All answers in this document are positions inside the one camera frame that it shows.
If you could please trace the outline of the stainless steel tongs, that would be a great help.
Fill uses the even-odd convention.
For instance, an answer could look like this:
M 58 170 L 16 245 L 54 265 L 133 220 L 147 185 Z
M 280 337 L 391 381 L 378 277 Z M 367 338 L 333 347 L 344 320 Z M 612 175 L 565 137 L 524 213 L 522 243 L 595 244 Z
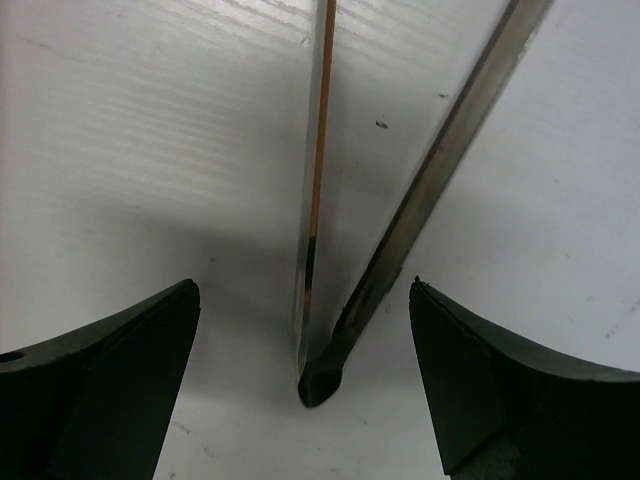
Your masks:
M 422 228 L 551 5 L 549 1 L 507 3 L 338 317 L 328 345 L 298 368 L 298 394 L 305 407 L 321 405 L 340 387 L 349 355 L 393 287 Z

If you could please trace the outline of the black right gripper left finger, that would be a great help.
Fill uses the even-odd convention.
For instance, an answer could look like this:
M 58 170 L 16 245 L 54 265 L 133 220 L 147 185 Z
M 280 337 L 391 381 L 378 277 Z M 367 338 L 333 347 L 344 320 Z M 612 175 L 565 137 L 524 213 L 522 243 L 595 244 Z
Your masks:
M 152 478 L 199 315 L 199 288 L 186 279 L 2 354 L 2 478 Z

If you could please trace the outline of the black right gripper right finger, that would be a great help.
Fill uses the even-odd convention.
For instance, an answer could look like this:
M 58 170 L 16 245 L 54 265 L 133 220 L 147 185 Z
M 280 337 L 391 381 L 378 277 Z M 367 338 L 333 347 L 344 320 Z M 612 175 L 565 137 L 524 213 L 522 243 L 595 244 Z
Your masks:
M 635 479 L 639 376 L 531 341 L 431 285 L 410 289 L 412 338 L 453 479 Z

